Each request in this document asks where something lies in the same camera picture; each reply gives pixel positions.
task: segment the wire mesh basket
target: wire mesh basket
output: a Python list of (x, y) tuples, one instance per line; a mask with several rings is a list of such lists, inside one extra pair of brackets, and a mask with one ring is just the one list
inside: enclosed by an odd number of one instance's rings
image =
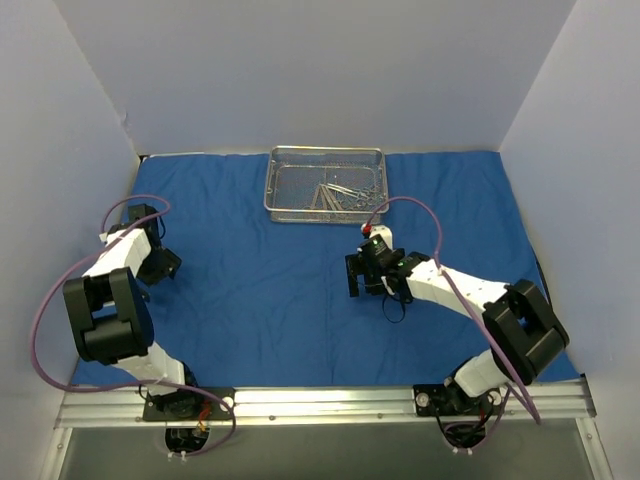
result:
[(269, 156), (264, 206), (274, 222), (362, 224), (388, 198), (378, 149), (276, 147)]

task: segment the purple cable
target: purple cable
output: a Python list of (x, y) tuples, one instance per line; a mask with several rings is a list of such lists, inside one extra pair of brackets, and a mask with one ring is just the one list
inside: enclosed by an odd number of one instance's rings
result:
[(440, 224), (440, 220), (438, 219), (438, 216), (435, 214), (435, 212), (416, 198), (391, 197), (389, 200), (387, 200), (386, 202), (382, 203), (381, 205), (375, 208), (375, 210), (371, 213), (369, 220), (367, 220), (367, 225), (371, 224), (370, 222), (376, 213), (378, 213), (386, 205), (390, 204), (391, 202), (395, 202), (397, 200), (405, 200), (408, 202), (413, 202), (421, 206), (423, 209), (425, 209), (429, 213), (429, 215), (431, 215), (431, 217), (433, 218), (433, 221), (435, 222), (436, 228), (438, 230), (438, 240), (436, 242), (436, 248), (433, 251), (433, 261), (435, 262), (436, 267), (438, 267), (438, 270), (442, 273), (442, 276), (445, 278), (445, 280), (451, 287), (451, 290), (453, 290), (453, 293), (455, 294), (455, 296), (458, 298), (458, 300), (460, 301), (464, 309), (467, 311), (471, 319), (475, 322), (475, 324), (478, 326), (482, 334), (485, 336), (485, 338), (489, 342), (489, 345), (491, 346), (491, 349), (496, 353), (496, 355), (498, 355), (498, 358), (507, 369), (509, 376), (513, 379), (516, 385), (518, 385), (518, 388), (522, 392), (522, 397), (520, 397), (520, 395), (515, 394), (515, 390), (513, 391), (514, 396), (520, 401), (520, 403), (522, 403), (522, 406), (525, 408), (527, 412), (529, 412), (529, 414), (533, 417), (535, 422), (538, 425), (540, 425), (542, 423), (542, 420), (540, 418), (540, 413), (538, 412), (538, 409), (533, 403), (533, 398), (531, 398), (531, 395), (529, 394), (529, 391), (527, 390), (527, 387), (525, 386), (524, 382), (520, 378), (520, 375), (518, 375), (518, 372), (516, 372), (516, 369), (513, 367), (513, 365), (505, 355), (502, 348), (500, 348), (500, 345), (498, 345), (498, 342), (495, 341), (495, 339), (493, 338), (489, 330), (487, 330), (487, 327), (484, 326), (484, 322), (482, 321), (480, 316), (471, 307), (471, 304), (467, 301), (467, 299), (462, 294), (462, 292), (460, 292), (460, 290), (458, 289), (458, 286), (455, 284), (453, 279), (449, 276), (449, 274), (444, 268), (441, 268), (442, 264), (440, 263), (440, 248), (442, 247), (442, 225)]
[[(474, 452), (476, 450), (476, 448), (484, 445), (484, 443), (489, 440), (489, 438), (495, 433), (496, 428), (498, 427), (498, 424), (500, 423), (500, 420), (502, 419), (504, 412), (507, 408), (507, 400), (509, 400), (509, 395), (511, 395), (514, 392), (514, 390), (511, 388), (511, 386), (507, 386), (507, 394), (504, 396), (504, 399), (502, 400), (502, 404), (500, 405), (500, 410), (498, 410), (498, 415), (496, 415), (496, 419), (493, 422), (493, 425), (491, 425), (491, 428), (489, 429), (489, 431), (487, 432), (487, 434), (484, 436), (484, 438), (482, 440), (480, 440), (478, 443), (476, 443), (472, 448), (467, 448), (467, 450), (471, 450), (472, 452)], [(451, 430), (454, 427), (459, 427), (461, 425), (475, 425), (475, 423), (470, 423), (470, 422), (455, 422), (455, 423), (450, 423), (448, 424), (446, 427), (444, 427), (444, 431), (447, 432), (449, 430)]]
[(94, 261), (95, 259), (97, 259), (103, 253), (106, 253), (109, 250), (111, 250), (113, 247), (115, 247), (118, 244), (118, 242), (120, 242), (120, 240), (123, 237), (127, 236), (133, 229), (137, 228), (138, 226), (140, 226), (141, 224), (143, 224), (145, 222), (148, 222), (149, 220), (153, 220), (154, 218), (158, 218), (158, 217), (161, 217), (163, 215), (166, 215), (171, 210), (171, 204), (167, 200), (162, 198), (162, 197), (158, 197), (156, 195), (131, 195), (129, 197), (126, 197), (126, 198), (120, 200), (119, 202), (114, 204), (111, 208), (109, 208), (109, 210), (107, 211), (107, 214), (104, 216), (104, 219), (102, 220), (101, 231), (102, 232), (105, 231), (105, 224), (107, 222), (109, 214), (111, 214), (111, 212), (113, 210), (115, 210), (116, 207), (118, 207), (119, 205), (121, 205), (121, 204), (123, 204), (125, 202), (128, 202), (129, 200), (133, 200), (133, 199), (137, 199), (137, 198), (146, 198), (146, 199), (157, 200), (157, 201), (163, 203), (166, 206), (166, 208), (164, 210), (162, 210), (161, 212), (156, 212), (156, 213), (154, 213), (152, 215), (147, 215), (146, 217), (143, 217), (143, 218), (141, 218), (139, 220), (136, 220), (129, 227), (127, 227), (127, 229), (118, 238), (116, 238), (113, 242), (111, 242), (109, 245), (105, 246), (99, 252), (94, 253), (93, 255), (89, 255), (88, 257), (85, 257), (82, 260), (76, 262), (74, 265), (69, 267), (69, 269), (66, 272), (64, 272), (62, 274), (62, 276), (58, 280), (56, 280), (56, 282), (49, 289), (49, 291), (45, 295), (44, 299), (42, 300), (42, 303), (38, 307), (38, 310), (36, 311), (36, 314), (35, 314), (34, 319), (33, 319), (33, 325), (31, 325), (31, 331), (29, 333), (29, 353), (30, 353), (30, 356), (31, 356), (31, 365), (33, 366), (33, 369), (36, 371), (38, 376), (42, 380), (44, 380), (47, 384), (51, 385), (54, 388), (57, 388), (58, 390), (62, 390), (64, 392), (69, 392), (69, 393), (98, 393), (98, 392), (108, 392), (108, 391), (111, 391), (111, 390), (116, 390), (116, 389), (125, 388), (125, 387), (138, 387), (140, 385), (162, 385), (164, 387), (177, 388), (177, 389), (180, 389), (180, 390), (188, 390), (190, 392), (198, 393), (198, 394), (202, 395), (203, 397), (208, 398), (209, 400), (212, 400), (213, 402), (217, 403), (221, 407), (224, 407), (224, 408), (227, 409), (227, 411), (229, 412), (229, 414), (231, 416), (231, 428), (225, 434), (225, 436), (222, 437), (221, 439), (215, 441), (214, 443), (212, 443), (210, 445), (208, 444), (209, 442), (207, 442), (207, 445), (205, 445), (205, 447), (202, 448), (201, 450), (198, 450), (197, 452), (192, 452), (192, 453), (188, 453), (187, 454), (187, 456), (202, 455), (203, 453), (207, 453), (207, 452), (213, 450), (214, 448), (219, 447), (220, 445), (225, 443), (227, 440), (229, 440), (229, 438), (231, 438), (233, 433), (236, 431), (236, 416), (233, 413), (233, 409), (229, 405), (227, 405), (227, 403), (224, 400), (222, 400), (218, 396), (214, 395), (213, 393), (207, 392), (206, 390), (202, 390), (202, 389), (197, 388), (197, 387), (192, 387), (190, 385), (179, 385), (179, 384), (172, 383), (172, 382), (157, 381), (157, 380), (153, 380), (153, 379), (138, 380), (138, 381), (135, 381), (135, 382), (117, 383), (117, 384), (114, 384), (114, 385), (106, 385), (106, 386), (102, 386), (102, 387), (75, 387), (75, 386), (72, 386), (72, 385), (65, 385), (64, 383), (60, 383), (60, 382), (54, 380), (53, 378), (51, 378), (49, 376), (49, 374), (44, 370), (42, 365), (40, 364), (40, 361), (38, 360), (38, 354), (36, 352), (36, 337), (37, 337), (37, 334), (38, 334), (38, 328), (40, 326), (40, 322), (42, 321), (42, 317), (44, 315), (44, 312), (47, 309), (47, 306), (49, 305), (49, 303), (51, 302), (51, 299), (53, 298), (55, 293), (58, 291), (58, 289), (62, 286), (62, 284), (67, 280), (67, 278), (69, 278), (69, 276), (71, 276), (71, 274), (73, 272), (75, 272), (78, 268), (80, 268), (81, 266), (83, 266), (83, 265), (85, 265), (85, 264), (87, 264), (87, 263), (89, 263), (91, 261)]

